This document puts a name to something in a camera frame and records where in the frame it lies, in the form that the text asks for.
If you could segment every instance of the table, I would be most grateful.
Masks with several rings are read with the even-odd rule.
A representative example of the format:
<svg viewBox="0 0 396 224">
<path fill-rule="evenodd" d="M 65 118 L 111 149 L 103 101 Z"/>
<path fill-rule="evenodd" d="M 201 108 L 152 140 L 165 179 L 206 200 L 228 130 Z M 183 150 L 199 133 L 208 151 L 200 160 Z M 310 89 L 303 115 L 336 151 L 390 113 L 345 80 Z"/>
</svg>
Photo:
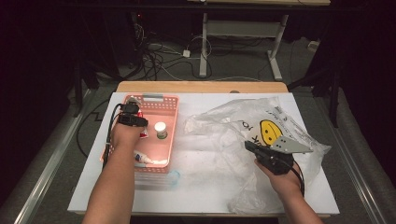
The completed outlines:
<svg viewBox="0 0 396 224">
<path fill-rule="evenodd" d="M 89 158 L 85 164 L 78 185 L 69 204 L 68 211 L 83 214 L 87 208 L 88 199 L 94 183 L 101 172 L 102 164 L 99 162 L 100 154 L 106 141 L 106 124 L 108 124 L 111 110 L 115 104 L 120 102 L 125 92 L 168 92 L 177 94 L 180 98 L 179 117 L 177 120 L 177 132 L 175 134 L 174 151 L 172 154 L 171 170 L 177 170 L 180 174 L 179 185 L 172 188 L 154 188 L 148 186 L 136 186 L 134 196 L 134 215 L 162 215 L 162 216 L 206 216 L 206 217 L 228 217 L 236 216 L 230 213 L 227 208 L 227 200 L 237 191 L 233 185 L 224 185 L 219 181 L 204 181 L 196 187 L 187 188 L 189 179 L 200 179 L 212 177 L 217 172 L 213 172 L 210 166 L 204 165 L 200 172 L 191 173 L 187 166 L 200 167 L 208 161 L 210 152 L 200 150 L 204 141 L 196 141 L 191 147 L 191 139 L 201 138 L 200 136 L 183 136 L 182 122 L 191 113 L 200 114 L 215 106 L 227 103 L 232 99 L 250 99 L 269 96 L 278 96 L 282 107 L 289 112 L 295 120 L 303 125 L 297 104 L 291 93 L 287 93 L 286 86 L 282 83 L 265 82 L 121 82 L 117 92 L 112 96 L 104 121 L 96 136 L 95 142 Z M 199 104 L 199 99 L 210 96 L 212 101 Z M 229 176 L 217 177 L 230 180 Z M 312 183 L 312 189 L 306 192 L 306 200 L 320 216 L 338 214 L 338 208 L 332 196 L 329 184 L 323 170 Z M 278 217 L 282 211 L 275 211 L 262 214 L 264 217 Z"/>
<path fill-rule="evenodd" d="M 328 6 L 330 0 L 207 0 L 209 3 L 244 3 L 244 4 L 260 4 L 260 5 L 303 5 L 303 6 Z M 231 35 L 231 36 L 253 36 L 253 37 L 274 37 L 275 42 L 272 50 L 267 51 L 268 61 L 271 65 L 274 79 L 281 81 L 282 75 L 280 74 L 279 66 L 276 61 L 276 54 L 282 40 L 283 33 L 286 28 L 289 15 L 283 15 L 280 22 L 261 22 L 261 21 L 213 21 L 209 20 L 207 13 L 204 13 L 203 28 L 202 28 L 202 49 L 200 61 L 200 77 L 206 77 L 207 52 L 206 43 L 208 35 Z"/>
</svg>

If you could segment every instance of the yellow smiley face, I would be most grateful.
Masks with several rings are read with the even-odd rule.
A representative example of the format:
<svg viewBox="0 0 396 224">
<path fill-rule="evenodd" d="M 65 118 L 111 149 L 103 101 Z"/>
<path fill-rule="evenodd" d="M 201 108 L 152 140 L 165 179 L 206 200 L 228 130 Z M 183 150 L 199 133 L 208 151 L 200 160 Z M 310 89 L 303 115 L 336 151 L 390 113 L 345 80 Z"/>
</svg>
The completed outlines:
<svg viewBox="0 0 396 224">
<path fill-rule="evenodd" d="M 282 131 L 271 120 L 262 120 L 260 127 L 262 129 L 262 140 L 267 146 L 271 146 L 282 135 Z"/>
</svg>

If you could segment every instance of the pink basket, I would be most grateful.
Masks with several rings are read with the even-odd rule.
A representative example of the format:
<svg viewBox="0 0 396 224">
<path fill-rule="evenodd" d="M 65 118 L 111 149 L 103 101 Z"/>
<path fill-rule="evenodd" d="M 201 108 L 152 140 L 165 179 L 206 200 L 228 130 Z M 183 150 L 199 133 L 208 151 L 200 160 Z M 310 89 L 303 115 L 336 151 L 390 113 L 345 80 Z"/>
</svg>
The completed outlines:
<svg viewBox="0 0 396 224">
<path fill-rule="evenodd" d="M 172 144 L 177 121 L 178 96 L 127 93 L 123 102 L 126 103 L 131 96 L 141 103 L 139 106 L 140 110 L 143 113 L 143 117 L 148 120 L 148 137 L 141 138 L 134 150 L 146 154 L 153 161 L 166 160 L 164 164 L 145 164 L 136 162 L 134 164 L 134 170 L 136 172 L 167 174 L 169 173 Z M 164 139 L 158 138 L 157 132 L 154 129 L 154 125 L 160 121 L 166 124 L 167 136 Z"/>
</svg>

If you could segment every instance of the black cable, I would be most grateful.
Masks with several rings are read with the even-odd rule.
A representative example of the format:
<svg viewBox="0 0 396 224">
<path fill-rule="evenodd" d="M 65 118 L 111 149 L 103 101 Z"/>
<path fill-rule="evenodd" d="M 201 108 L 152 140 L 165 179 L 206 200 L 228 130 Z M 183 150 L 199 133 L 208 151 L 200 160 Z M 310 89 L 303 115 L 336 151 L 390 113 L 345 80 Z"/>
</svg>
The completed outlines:
<svg viewBox="0 0 396 224">
<path fill-rule="evenodd" d="M 108 101 L 109 101 L 109 99 L 107 99 L 107 100 L 103 101 L 102 103 L 100 103 L 99 105 L 97 105 L 97 106 L 96 106 L 96 107 L 95 107 L 95 108 L 94 108 L 94 109 L 82 120 L 82 122 L 78 125 L 77 133 L 76 133 L 77 146 L 78 146 L 78 150 L 82 153 L 82 155 L 83 155 L 85 158 L 88 158 L 88 155 L 87 155 L 87 153 L 84 152 L 84 150 L 82 149 L 81 144 L 79 143 L 79 131 L 80 131 L 82 125 L 83 125 L 83 124 L 85 123 L 85 121 L 87 120 L 87 118 L 88 118 L 97 108 L 99 108 L 99 106 L 103 105 L 104 103 L 106 103 L 106 102 L 108 102 Z"/>
<path fill-rule="evenodd" d="M 275 159 L 276 161 L 282 162 L 284 165 L 286 165 L 287 167 L 289 167 L 290 170 L 291 170 L 292 172 L 294 172 L 294 174 L 297 176 L 297 178 L 298 178 L 299 181 L 300 181 L 300 191 L 301 191 L 301 193 L 303 194 L 303 197 L 304 197 L 304 195 L 305 195 L 304 176 L 303 176 L 303 171 L 300 169 L 300 165 L 297 163 L 297 161 L 294 161 L 294 162 L 295 162 L 295 163 L 297 164 L 297 166 L 299 167 L 300 172 L 301 172 L 301 175 L 300 175 L 292 166 L 288 165 L 287 162 L 285 162 L 285 161 L 283 161 L 283 160 L 280 160 L 280 159 L 278 159 L 278 158 L 274 158 L 274 159 Z"/>
<path fill-rule="evenodd" d="M 173 54 L 173 55 L 181 55 L 179 52 L 177 52 L 175 49 L 166 47 L 165 45 L 163 45 L 163 42 L 158 42 L 155 43 L 155 45 L 160 45 L 160 47 L 158 49 L 148 49 L 149 51 L 152 51 L 152 53 L 155 54 L 155 52 L 159 52 L 159 53 L 163 53 L 163 54 Z M 162 49 L 170 49 L 173 51 L 162 51 Z"/>
<path fill-rule="evenodd" d="M 144 64 L 143 71 L 144 71 L 145 75 L 143 77 L 141 77 L 140 79 L 151 80 L 151 78 L 154 77 L 154 80 L 156 81 L 157 74 L 160 72 L 160 70 L 157 70 L 156 62 L 158 61 L 159 63 L 161 63 L 161 61 L 157 60 L 157 57 L 154 57 L 154 56 L 156 56 L 156 54 L 154 54 L 154 56 L 152 56 L 151 52 L 149 52 L 149 50 L 146 50 L 145 56 L 148 58 L 147 61 L 151 62 L 151 66 L 147 66 L 146 64 Z M 154 74 L 149 76 L 149 73 L 152 70 L 154 70 Z"/>
<path fill-rule="evenodd" d="M 172 62 L 175 62 L 175 61 L 181 60 L 181 59 L 185 59 L 185 57 L 179 57 L 179 58 L 173 59 L 171 61 L 163 62 L 163 63 L 172 63 Z"/>
<path fill-rule="evenodd" d="M 270 59 L 270 61 L 268 62 L 268 64 L 266 64 L 263 68 L 261 68 L 259 71 L 257 71 L 257 79 L 260 80 L 260 71 L 263 71 L 266 67 L 268 67 L 268 65 L 271 64 L 271 61 L 273 59 Z"/>
<path fill-rule="evenodd" d="M 128 75 L 124 76 L 123 78 L 128 79 L 130 77 L 134 77 L 135 75 L 137 75 L 141 70 L 142 70 L 143 64 L 140 61 L 136 67 L 136 69 L 132 72 L 130 72 Z"/>
<path fill-rule="evenodd" d="M 213 36 L 213 37 L 215 37 L 216 39 L 218 39 L 218 40 L 222 40 L 222 41 L 224 41 L 224 42 L 227 42 L 229 45 L 230 45 L 230 49 L 226 52 L 226 53 L 223 53 L 223 54 L 216 54 L 214 51 L 215 51 L 215 47 L 226 47 L 226 46 L 219 46 L 219 45 L 214 45 L 213 44 L 213 41 L 211 42 L 211 44 L 210 44 L 210 46 L 212 47 L 212 52 L 211 52 L 211 55 L 213 55 L 213 56 L 218 56 L 218 57 L 223 57 L 223 56 L 227 56 L 227 55 L 229 55 L 229 54 L 231 54 L 232 52 L 233 52 L 233 41 L 231 41 L 230 39 L 228 39 L 228 38 L 226 38 L 226 39 L 222 39 L 222 38 L 219 38 L 219 37 L 216 37 L 216 36 Z"/>
<path fill-rule="evenodd" d="M 168 39 L 172 39 L 173 43 L 178 44 L 183 48 L 186 48 L 187 44 L 189 43 L 189 40 L 185 40 L 185 39 L 175 37 L 172 35 L 167 35 L 167 34 L 162 34 L 162 33 L 152 33 L 152 32 L 150 32 L 150 33 L 155 34 L 156 35 L 155 37 L 157 37 L 160 40 L 163 40 L 163 39 L 167 40 L 166 37 L 168 37 Z"/>
<path fill-rule="evenodd" d="M 300 170 L 301 178 L 303 180 L 303 187 L 302 187 L 302 192 L 305 192 L 305 180 L 304 180 L 304 175 L 303 175 L 303 170 L 301 169 L 299 163 L 297 161 L 294 161 L 296 165 L 298 166 L 298 169 Z"/>
<path fill-rule="evenodd" d="M 190 67 L 191 67 L 191 74 L 192 74 L 193 77 L 195 77 L 194 68 L 193 68 L 192 63 L 190 63 L 190 62 L 178 62 L 178 63 L 173 63 L 173 64 L 171 64 L 171 65 L 165 67 L 164 69 L 168 69 L 168 68 L 173 67 L 173 66 L 175 66 L 175 65 L 177 65 L 177 64 L 180 64 L 180 63 L 187 63 L 187 64 L 189 64 Z"/>
<path fill-rule="evenodd" d="M 103 166 L 102 166 L 102 170 L 105 168 L 107 161 L 108 161 L 108 154 L 110 152 L 110 138 L 111 138 L 111 129 L 113 128 L 113 122 L 114 122 L 114 115 L 116 114 L 117 109 L 119 108 L 119 106 L 122 106 L 122 104 L 117 104 L 114 109 L 113 109 L 113 113 L 111 114 L 110 117 L 110 122 L 108 124 L 108 129 L 107 129 L 107 138 L 106 138 L 106 148 L 105 148 L 105 157 L 103 159 Z"/>
<path fill-rule="evenodd" d="M 240 41 L 247 41 L 247 40 L 230 40 L 238 45 L 242 45 L 242 47 L 235 47 L 235 49 L 244 49 L 248 47 L 257 47 L 265 38 L 254 38 L 254 41 L 250 44 L 241 43 Z"/>
</svg>

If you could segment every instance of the clear plastic bag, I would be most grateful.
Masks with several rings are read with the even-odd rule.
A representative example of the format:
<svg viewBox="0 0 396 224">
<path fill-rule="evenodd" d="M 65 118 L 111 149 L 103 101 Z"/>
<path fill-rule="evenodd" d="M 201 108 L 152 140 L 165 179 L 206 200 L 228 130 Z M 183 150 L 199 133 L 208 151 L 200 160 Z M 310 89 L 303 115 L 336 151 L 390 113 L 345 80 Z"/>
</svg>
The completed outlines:
<svg viewBox="0 0 396 224">
<path fill-rule="evenodd" d="M 304 173 L 305 187 L 318 175 L 324 154 L 331 147 L 311 137 L 279 105 L 277 97 L 233 100 L 186 119 L 184 132 L 210 137 L 218 152 L 219 169 L 233 173 L 240 191 L 228 207 L 236 214 L 270 213 L 282 207 L 268 177 L 254 164 L 255 156 L 244 146 L 261 121 L 275 126 L 278 134 L 311 147 L 312 153 L 294 154 Z"/>
</svg>

